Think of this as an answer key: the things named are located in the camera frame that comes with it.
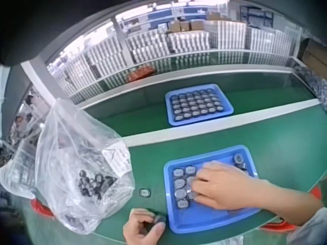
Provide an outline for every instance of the sleeve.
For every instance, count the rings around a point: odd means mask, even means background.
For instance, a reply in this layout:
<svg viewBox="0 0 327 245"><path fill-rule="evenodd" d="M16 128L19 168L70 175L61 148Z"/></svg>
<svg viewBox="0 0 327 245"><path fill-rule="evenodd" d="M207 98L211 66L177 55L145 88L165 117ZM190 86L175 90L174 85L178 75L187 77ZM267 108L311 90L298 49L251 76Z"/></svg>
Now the sleeve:
<svg viewBox="0 0 327 245"><path fill-rule="evenodd" d="M288 245L326 245L327 208L319 209L302 227L287 236Z"/></svg>

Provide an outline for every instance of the blue plastic tray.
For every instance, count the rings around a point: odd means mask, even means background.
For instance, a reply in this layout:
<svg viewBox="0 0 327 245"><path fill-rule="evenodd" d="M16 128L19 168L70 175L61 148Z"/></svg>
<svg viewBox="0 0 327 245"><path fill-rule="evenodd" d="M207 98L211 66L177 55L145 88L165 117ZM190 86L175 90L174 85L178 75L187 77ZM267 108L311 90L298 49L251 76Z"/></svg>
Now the blue plastic tray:
<svg viewBox="0 0 327 245"><path fill-rule="evenodd" d="M174 119L174 110L171 102L171 98L174 95L179 95L179 94L186 94L189 92L194 92L194 91L200 91L200 90L208 90L212 89L213 94L215 94L218 99L220 100L222 106L224 107L224 111L222 112L215 112L213 114L207 114L207 115L200 115L197 117L191 117L189 119L184 119L182 121L175 121ZM173 126L180 126L180 125L186 125L186 124L192 124L198 121L203 121L203 120L209 120L212 118L218 118L218 117L224 117L227 115L230 115L234 112L234 108L227 99L227 97L224 95L224 93L221 91L221 89L218 87L217 84L206 84L206 85L199 85L199 86L193 86L193 87L188 87L188 88L182 88L182 89L177 89L170 91L166 93L166 106L167 106L167 114L168 114L168 122L170 125Z"/></svg>
<svg viewBox="0 0 327 245"><path fill-rule="evenodd" d="M203 163L218 160L220 162L233 165L233 156L236 153L242 154L246 163L246 168L250 176L257 178L253 160L247 147L237 145L216 152L205 153L198 156L182 158L168 162L164 167L166 200L170 228L178 234L205 231L221 226L226 226L247 218L257 212L257 208L246 208L240 211L220 211L201 204L190 201L190 206L186 209L178 209L174 196L174 176L175 168L183 168L189 165L195 166L199 170Z"/></svg>

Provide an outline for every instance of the red object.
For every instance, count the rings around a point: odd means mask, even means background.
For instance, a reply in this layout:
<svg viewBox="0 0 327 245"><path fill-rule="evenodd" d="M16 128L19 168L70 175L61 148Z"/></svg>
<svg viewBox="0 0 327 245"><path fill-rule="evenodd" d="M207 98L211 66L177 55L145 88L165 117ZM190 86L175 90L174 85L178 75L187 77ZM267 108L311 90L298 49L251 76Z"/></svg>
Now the red object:
<svg viewBox="0 0 327 245"><path fill-rule="evenodd" d="M320 187L316 185L310 191L311 195L322 200L322 193ZM281 223L267 223L264 226L261 226L260 229L273 232L288 232L296 229L297 226L287 223L285 220Z"/></svg>
<svg viewBox="0 0 327 245"><path fill-rule="evenodd" d="M140 80L142 78L146 78L149 75L152 75L156 72L156 70L150 66L150 65L143 65L141 67L139 67L137 70L131 72L130 74L128 74L127 79L128 82L134 82L136 80Z"/></svg>
<svg viewBox="0 0 327 245"><path fill-rule="evenodd" d="M32 206L32 208L34 209L35 212L37 212L38 214L41 214L42 216L54 217L54 215L51 212L51 210L48 207L44 206L37 199L31 200L31 206Z"/></svg>

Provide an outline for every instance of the white label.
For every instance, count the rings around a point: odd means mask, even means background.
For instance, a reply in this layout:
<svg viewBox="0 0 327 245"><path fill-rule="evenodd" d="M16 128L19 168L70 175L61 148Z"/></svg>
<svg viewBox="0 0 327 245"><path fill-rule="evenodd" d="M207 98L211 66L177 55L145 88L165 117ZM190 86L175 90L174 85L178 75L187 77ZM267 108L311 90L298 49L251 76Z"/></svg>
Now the white label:
<svg viewBox="0 0 327 245"><path fill-rule="evenodd" d="M118 141L106 149L103 149L102 154L112 170L119 177L132 171L131 155L122 141Z"/></svg>

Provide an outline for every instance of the clear plastic bag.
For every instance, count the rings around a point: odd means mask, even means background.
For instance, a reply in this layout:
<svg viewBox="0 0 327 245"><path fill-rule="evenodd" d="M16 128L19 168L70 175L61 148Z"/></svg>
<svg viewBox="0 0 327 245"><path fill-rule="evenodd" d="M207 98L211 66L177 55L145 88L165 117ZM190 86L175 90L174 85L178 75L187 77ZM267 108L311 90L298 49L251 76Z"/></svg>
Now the clear plastic bag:
<svg viewBox="0 0 327 245"><path fill-rule="evenodd" d="M0 183L8 192L34 199L36 147L30 138L22 139L18 149L6 165L0 168Z"/></svg>
<svg viewBox="0 0 327 245"><path fill-rule="evenodd" d="M73 103L56 100L36 152L36 187L53 214L79 234L119 211L135 188L120 136Z"/></svg>

